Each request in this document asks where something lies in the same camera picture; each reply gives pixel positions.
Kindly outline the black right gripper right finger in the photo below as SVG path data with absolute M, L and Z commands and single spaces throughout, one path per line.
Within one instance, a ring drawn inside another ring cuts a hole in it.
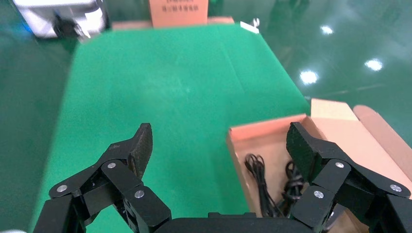
M 293 219 L 319 233 L 340 204 L 371 233 L 411 232 L 411 192 L 404 185 L 355 163 L 336 143 L 311 136 L 299 122 L 290 124 L 286 149 L 309 183 L 292 207 Z

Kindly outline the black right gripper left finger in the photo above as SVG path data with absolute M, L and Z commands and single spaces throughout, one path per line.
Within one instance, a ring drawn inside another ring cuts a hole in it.
M 132 138 L 111 144 L 95 164 L 50 189 L 34 232 L 84 233 L 109 206 L 133 232 L 155 232 L 172 215 L 142 181 L 152 149 L 149 123 L 141 124 Z

